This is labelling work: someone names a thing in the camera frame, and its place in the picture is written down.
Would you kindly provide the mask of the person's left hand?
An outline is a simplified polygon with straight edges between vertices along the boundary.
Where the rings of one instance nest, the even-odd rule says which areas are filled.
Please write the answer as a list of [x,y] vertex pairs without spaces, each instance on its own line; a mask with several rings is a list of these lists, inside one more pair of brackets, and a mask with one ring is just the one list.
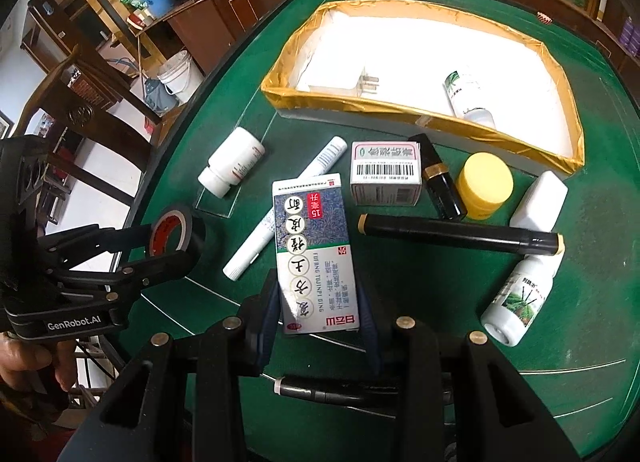
[[1,384],[12,390],[27,392],[32,388],[27,381],[28,372],[49,366],[54,368],[55,380],[68,392],[77,381],[74,341],[58,342],[47,347],[12,338],[1,333]]

